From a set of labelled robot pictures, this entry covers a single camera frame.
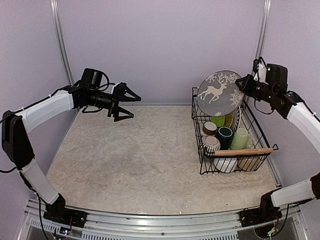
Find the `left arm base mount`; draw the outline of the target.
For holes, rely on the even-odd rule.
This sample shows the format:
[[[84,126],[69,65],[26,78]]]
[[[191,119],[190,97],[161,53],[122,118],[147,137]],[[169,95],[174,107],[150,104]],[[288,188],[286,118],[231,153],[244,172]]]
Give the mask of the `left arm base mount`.
[[[55,223],[68,225],[70,227],[84,228],[88,213],[85,211],[66,208],[62,216],[57,213],[45,211],[43,217]]]

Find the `yellow green woven plate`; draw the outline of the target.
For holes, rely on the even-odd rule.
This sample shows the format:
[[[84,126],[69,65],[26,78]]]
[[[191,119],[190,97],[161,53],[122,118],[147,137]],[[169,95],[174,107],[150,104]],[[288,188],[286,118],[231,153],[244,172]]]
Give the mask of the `yellow green woven plate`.
[[[233,124],[233,120],[234,120],[234,114],[233,113],[230,113],[230,114],[226,115],[223,126],[230,128],[232,126],[232,124]]]

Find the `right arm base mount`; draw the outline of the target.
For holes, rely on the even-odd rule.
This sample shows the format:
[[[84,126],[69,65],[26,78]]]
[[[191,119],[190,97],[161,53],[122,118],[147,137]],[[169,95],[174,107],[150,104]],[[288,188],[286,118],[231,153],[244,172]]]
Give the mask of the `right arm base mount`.
[[[253,225],[259,225],[273,220],[280,219],[282,213],[279,208],[276,210],[262,213],[260,208],[244,209],[239,212],[239,218],[242,227],[249,227]]]

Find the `grey reindeer plate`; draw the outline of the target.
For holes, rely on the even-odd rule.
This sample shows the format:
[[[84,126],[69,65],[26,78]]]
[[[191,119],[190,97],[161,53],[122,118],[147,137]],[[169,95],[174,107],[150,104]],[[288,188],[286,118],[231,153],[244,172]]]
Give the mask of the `grey reindeer plate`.
[[[230,70],[212,73],[197,89],[196,101],[207,116],[222,117],[234,112],[243,102],[244,93],[236,81],[241,76]]]

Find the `white plate dark stripes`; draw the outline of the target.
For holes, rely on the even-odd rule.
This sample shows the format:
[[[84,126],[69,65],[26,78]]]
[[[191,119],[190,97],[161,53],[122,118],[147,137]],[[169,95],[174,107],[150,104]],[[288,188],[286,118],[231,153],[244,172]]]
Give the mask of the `white plate dark stripes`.
[[[231,125],[231,129],[233,132],[235,132],[240,127],[241,117],[242,117],[242,110],[241,110],[241,107],[239,106],[233,112],[233,121]]]

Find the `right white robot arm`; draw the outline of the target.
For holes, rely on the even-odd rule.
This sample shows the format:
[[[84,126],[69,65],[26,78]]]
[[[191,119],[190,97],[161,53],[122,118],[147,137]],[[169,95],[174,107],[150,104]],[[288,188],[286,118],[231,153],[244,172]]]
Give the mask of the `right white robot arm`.
[[[305,141],[308,141],[315,151],[320,151],[320,119],[297,93],[287,90],[287,86],[279,81],[260,82],[250,74],[236,80],[235,83],[246,96],[268,103],[273,110],[297,128],[299,136],[295,135],[296,139],[288,142],[295,143],[296,150],[293,152],[297,153],[300,159],[302,152],[309,150]],[[303,204],[319,199],[320,174],[317,173],[298,183],[264,194],[255,216],[260,222],[266,222],[283,205]]]

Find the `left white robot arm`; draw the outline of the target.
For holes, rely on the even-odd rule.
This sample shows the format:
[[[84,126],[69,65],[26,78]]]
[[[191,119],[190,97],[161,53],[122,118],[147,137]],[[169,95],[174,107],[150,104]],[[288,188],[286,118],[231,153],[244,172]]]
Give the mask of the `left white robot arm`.
[[[124,82],[114,84],[110,93],[67,85],[29,106],[4,112],[0,121],[2,149],[27,187],[45,203],[46,212],[57,221],[66,222],[70,211],[64,197],[52,186],[36,160],[32,132],[63,113],[87,107],[107,110],[108,117],[116,122],[132,119],[133,113],[122,108],[120,103],[139,101],[141,97]]]

